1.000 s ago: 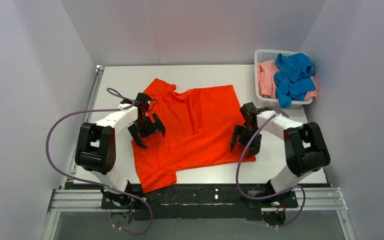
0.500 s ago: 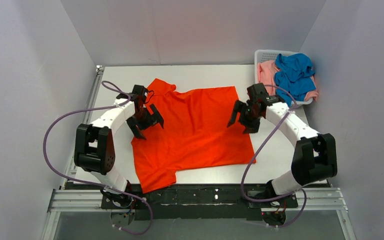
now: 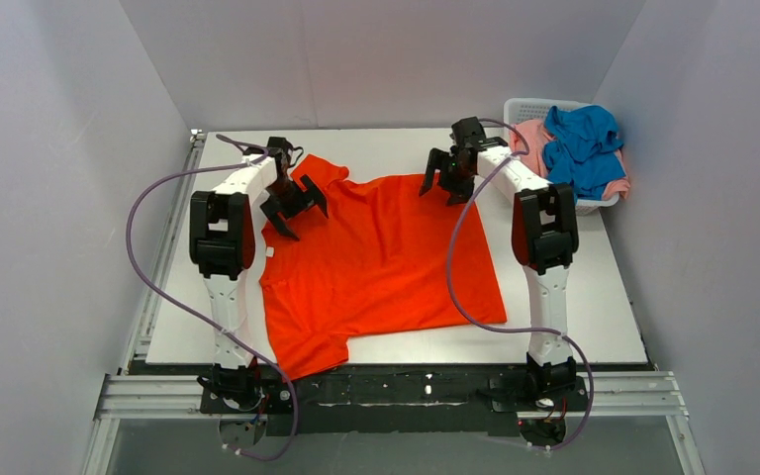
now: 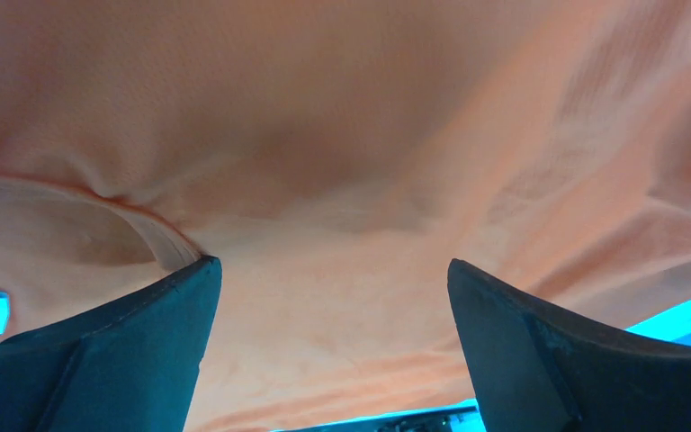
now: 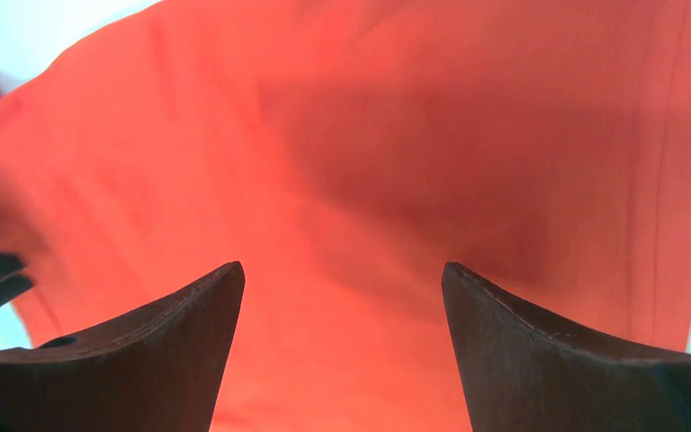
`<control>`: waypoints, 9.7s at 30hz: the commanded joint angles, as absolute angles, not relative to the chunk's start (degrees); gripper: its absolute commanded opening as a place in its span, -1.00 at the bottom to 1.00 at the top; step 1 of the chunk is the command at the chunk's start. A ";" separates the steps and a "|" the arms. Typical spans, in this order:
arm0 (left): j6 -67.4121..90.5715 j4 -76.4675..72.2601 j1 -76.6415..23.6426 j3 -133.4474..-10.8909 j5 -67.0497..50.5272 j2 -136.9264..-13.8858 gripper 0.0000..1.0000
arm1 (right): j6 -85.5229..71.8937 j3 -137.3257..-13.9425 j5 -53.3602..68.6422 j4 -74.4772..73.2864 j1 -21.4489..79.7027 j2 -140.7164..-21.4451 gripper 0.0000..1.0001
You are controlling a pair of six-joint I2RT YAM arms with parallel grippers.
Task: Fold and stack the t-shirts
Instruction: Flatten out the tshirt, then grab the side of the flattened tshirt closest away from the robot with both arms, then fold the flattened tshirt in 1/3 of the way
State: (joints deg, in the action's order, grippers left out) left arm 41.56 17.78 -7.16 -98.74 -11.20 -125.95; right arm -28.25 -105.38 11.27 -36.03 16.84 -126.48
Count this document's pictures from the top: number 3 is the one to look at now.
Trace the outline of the orange t shirt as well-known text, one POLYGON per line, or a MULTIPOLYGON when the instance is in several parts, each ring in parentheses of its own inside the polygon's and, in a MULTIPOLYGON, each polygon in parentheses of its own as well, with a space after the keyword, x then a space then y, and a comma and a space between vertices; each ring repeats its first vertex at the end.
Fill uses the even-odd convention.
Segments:
POLYGON ((278 365, 293 379, 339 366, 353 337, 430 330, 508 316, 476 209, 419 193, 416 174, 365 183, 310 155, 296 168, 328 200, 290 222, 266 226, 259 283, 278 365))

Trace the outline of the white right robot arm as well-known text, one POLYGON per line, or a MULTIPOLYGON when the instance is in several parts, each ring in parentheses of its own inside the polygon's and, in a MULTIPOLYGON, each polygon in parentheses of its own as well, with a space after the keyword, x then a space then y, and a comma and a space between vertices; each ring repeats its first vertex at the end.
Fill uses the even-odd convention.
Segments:
POLYGON ((529 298, 529 344, 524 391, 534 399, 573 389, 576 361, 566 340, 567 279, 578 249, 571 188, 535 174, 500 139, 434 148, 420 192, 438 185, 451 205, 472 205, 476 177, 499 190, 513 206, 511 247, 522 266, 529 298))

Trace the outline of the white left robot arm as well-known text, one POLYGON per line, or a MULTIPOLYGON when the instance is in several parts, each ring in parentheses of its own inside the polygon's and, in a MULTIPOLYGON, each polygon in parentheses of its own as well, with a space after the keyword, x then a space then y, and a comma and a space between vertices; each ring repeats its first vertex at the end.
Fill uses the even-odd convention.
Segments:
POLYGON ((255 257, 255 232, 251 205, 261 194, 267 199, 260 209, 281 236, 297 240, 287 221, 319 208, 328 213, 327 198, 307 175, 298 182, 290 176, 292 149, 271 148, 261 164, 230 175, 209 191, 192 194, 189 206, 189 255, 203 277, 210 299, 215 330, 214 366, 198 382, 215 397, 237 404, 264 394, 252 370, 254 355, 236 343, 249 335, 244 297, 246 270, 255 257))

